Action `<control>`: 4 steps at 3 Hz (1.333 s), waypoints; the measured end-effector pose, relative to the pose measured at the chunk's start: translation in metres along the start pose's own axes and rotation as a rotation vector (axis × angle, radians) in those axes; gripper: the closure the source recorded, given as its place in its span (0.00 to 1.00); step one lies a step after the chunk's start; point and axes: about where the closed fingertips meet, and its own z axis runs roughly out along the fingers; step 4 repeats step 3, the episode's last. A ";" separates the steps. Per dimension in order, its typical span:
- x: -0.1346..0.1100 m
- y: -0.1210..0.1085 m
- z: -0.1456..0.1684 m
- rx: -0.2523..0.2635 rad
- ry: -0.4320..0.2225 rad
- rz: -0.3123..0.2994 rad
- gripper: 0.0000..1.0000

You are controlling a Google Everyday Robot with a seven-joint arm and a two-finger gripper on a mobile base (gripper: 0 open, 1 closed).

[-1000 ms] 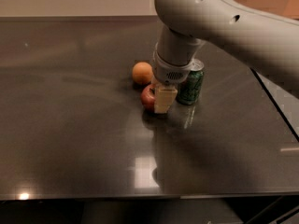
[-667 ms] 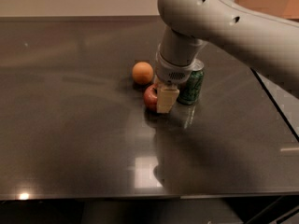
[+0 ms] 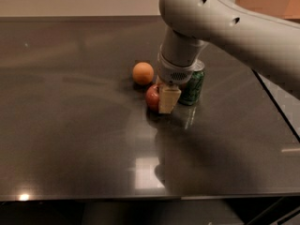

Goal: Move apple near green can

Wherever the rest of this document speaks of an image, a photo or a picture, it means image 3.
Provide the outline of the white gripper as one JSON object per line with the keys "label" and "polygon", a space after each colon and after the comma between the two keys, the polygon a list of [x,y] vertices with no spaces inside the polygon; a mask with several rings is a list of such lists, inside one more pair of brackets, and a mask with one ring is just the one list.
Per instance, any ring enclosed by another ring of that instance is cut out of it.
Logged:
{"label": "white gripper", "polygon": [[158,53],[157,75],[163,82],[163,84],[159,86],[159,113],[170,114],[172,112],[181,96],[181,90],[177,85],[187,83],[191,78],[194,68],[195,63],[187,67],[180,67],[166,60],[161,52]]}

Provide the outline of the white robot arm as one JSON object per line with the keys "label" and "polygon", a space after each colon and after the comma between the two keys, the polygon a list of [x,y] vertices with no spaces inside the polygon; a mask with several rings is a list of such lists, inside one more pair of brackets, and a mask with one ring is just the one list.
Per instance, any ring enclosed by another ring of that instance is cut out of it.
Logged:
{"label": "white robot arm", "polygon": [[252,12],[234,0],[159,0],[166,34],[157,58],[165,84],[187,83],[209,42],[300,98],[300,25]]}

